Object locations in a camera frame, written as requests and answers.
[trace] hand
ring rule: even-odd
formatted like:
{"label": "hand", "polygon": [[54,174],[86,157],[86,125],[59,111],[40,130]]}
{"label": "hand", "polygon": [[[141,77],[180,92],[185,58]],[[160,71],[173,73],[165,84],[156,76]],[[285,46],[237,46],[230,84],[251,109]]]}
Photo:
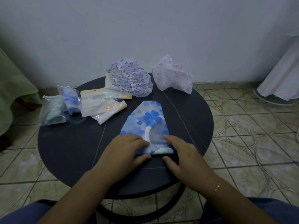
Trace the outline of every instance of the hand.
{"label": "hand", "polygon": [[187,187],[209,199],[221,178],[209,167],[193,144],[172,135],[163,137],[177,150],[179,157],[177,165],[170,157],[164,156],[167,167]]}
{"label": "hand", "polygon": [[134,158],[140,148],[149,146],[149,144],[136,134],[118,135],[105,148],[92,171],[99,173],[111,187],[145,160],[151,158],[150,154],[143,154]]}

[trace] round table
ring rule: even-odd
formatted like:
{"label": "round table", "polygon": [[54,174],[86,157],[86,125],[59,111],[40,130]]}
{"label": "round table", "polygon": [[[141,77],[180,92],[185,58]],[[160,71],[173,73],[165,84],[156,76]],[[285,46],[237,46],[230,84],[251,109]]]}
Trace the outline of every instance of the round table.
{"label": "round table", "polygon": [[[214,129],[213,116],[207,102],[195,90],[190,95],[173,88],[160,91],[152,75],[151,80],[154,88],[150,95],[125,100],[127,107],[102,125],[87,117],[78,125],[63,123],[41,126],[38,148],[47,169],[57,179],[72,187],[96,164],[105,147],[120,133],[127,117],[136,107],[143,101],[151,100],[161,103],[169,133],[194,144],[203,156],[211,143]],[[104,86],[105,77],[102,77],[77,87],[77,90],[98,89]],[[150,160],[115,184],[105,198],[132,199],[148,196],[177,183],[178,179],[167,169],[162,156],[153,155]],[[168,156],[178,163],[177,154]],[[102,206],[99,206],[98,211],[114,222],[147,222],[170,210],[180,198],[184,188],[182,185],[168,204],[147,215],[127,217],[114,214]]]}

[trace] tiled floor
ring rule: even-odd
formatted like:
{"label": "tiled floor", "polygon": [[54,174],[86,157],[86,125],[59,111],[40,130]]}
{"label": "tiled floor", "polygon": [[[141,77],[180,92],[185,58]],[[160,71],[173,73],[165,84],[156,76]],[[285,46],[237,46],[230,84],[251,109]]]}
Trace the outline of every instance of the tiled floor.
{"label": "tiled floor", "polygon": [[[220,177],[245,196],[276,198],[299,206],[299,102],[276,106],[256,98],[252,89],[198,90],[210,106],[214,135],[204,156]],[[13,145],[0,153],[0,217],[39,199],[59,200],[69,187],[43,165],[37,150],[39,110],[15,107],[8,131]],[[142,215],[165,205],[179,183],[131,200],[104,200],[123,215]],[[178,203],[151,223],[191,224],[200,218],[205,199],[187,188]],[[109,220],[97,215],[102,223]]]}

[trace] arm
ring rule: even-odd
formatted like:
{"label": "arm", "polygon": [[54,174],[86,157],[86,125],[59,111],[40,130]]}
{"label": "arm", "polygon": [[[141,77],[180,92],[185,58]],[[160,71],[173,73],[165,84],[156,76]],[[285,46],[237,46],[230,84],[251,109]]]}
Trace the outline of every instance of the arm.
{"label": "arm", "polygon": [[147,141],[136,134],[116,136],[97,164],[81,177],[38,224],[87,223],[110,187],[151,158],[150,154],[134,158],[137,150],[148,145]]}
{"label": "arm", "polygon": [[164,156],[168,168],[187,187],[203,195],[228,223],[273,223],[264,211],[231,184],[216,175],[192,144],[171,135],[163,136],[177,150],[179,165]]}

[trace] left hand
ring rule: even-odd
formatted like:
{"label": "left hand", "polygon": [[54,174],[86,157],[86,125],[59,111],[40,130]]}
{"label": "left hand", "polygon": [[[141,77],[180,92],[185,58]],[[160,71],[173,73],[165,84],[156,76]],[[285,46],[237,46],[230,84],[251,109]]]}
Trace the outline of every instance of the left hand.
{"label": "left hand", "polygon": [[118,135],[105,148],[91,171],[98,173],[103,181],[111,187],[141,163],[151,158],[150,154],[143,154],[134,158],[140,148],[149,146],[149,144],[136,134]]}

